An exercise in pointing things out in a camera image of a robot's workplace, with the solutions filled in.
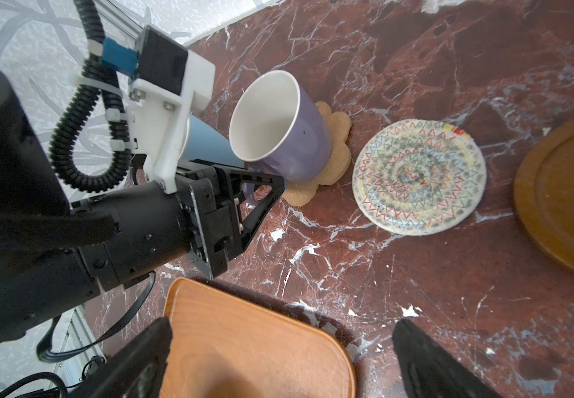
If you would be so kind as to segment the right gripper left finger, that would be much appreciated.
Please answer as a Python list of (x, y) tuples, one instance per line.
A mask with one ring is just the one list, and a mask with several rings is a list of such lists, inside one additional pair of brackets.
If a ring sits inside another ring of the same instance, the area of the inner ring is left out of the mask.
[(156, 319), (69, 396), (158, 397), (172, 339), (169, 318)]

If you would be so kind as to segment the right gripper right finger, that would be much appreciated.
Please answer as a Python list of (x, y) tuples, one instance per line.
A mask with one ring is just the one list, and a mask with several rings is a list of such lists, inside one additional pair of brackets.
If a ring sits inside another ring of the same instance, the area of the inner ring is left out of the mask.
[(411, 320), (399, 320), (393, 346), (409, 397), (498, 397)]

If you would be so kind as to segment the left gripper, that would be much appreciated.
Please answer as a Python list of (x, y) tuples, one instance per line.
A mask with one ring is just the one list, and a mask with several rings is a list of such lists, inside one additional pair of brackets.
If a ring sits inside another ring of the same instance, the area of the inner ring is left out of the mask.
[(79, 249), (103, 290), (135, 285), (184, 255), (208, 278), (225, 273), (285, 191), (280, 175), (207, 161), (181, 162), (175, 182), (172, 194), (145, 182), (73, 203), (77, 215), (114, 222), (109, 240)]

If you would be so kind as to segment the purple mug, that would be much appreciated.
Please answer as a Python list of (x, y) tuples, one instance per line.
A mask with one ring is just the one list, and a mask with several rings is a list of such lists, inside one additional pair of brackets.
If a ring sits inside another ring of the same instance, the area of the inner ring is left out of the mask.
[(232, 114), (229, 141), (252, 170), (283, 177), (283, 199), (293, 207), (314, 197), (315, 179), (333, 147), (322, 114), (287, 71), (267, 72), (244, 91)]

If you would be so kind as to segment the cork flower coaster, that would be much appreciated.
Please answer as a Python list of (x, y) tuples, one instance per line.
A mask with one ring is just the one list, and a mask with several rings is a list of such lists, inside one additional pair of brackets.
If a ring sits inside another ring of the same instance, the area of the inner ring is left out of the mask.
[(338, 182), (347, 172), (352, 160), (351, 151), (346, 144), (353, 126), (349, 115), (332, 111), (324, 101), (316, 102), (315, 106), (331, 134), (332, 151), (324, 170), (312, 182), (290, 184), (285, 189), (282, 198), (292, 207), (303, 207), (310, 202), (320, 185), (331, 186)]

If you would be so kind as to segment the woven round coaster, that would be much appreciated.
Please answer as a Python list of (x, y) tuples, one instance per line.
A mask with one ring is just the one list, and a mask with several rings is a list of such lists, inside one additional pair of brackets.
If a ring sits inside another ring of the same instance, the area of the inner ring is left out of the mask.
[(404, 119), (375, 134), (353, 169), (353, 195), (373, 224), (398, 235), (424, 236), (460, 224), (481, 202), (484, 156), (463, 129)]

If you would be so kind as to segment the large round wooden coaster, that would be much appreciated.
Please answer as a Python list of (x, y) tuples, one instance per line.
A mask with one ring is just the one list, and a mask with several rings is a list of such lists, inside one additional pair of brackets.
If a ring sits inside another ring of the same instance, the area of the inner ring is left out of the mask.
[(574, 271), (574, 119), (526, 155), (514, 180), (514, 203), (538, 248)]

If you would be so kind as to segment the light blue mug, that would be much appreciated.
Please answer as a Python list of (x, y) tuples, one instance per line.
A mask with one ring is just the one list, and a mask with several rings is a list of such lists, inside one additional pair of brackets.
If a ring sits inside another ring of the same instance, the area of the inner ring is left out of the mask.
[(231, 167), (245, 167), (244, 162), (232, 152), (228, 139), (191, 114), (187, 121), (187, 138), (179, 159), (200, 159)]

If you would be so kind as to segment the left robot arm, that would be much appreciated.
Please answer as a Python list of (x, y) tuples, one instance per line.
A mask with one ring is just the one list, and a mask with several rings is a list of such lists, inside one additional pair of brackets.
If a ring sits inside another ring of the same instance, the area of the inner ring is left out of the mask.
[(69, 203), (0, 71), (0, 343), (118, 286), (153, 286), (182, 255), (208, 278), (250, 245), (282, 177), (183, 161), (177, 192), (143, 183)]

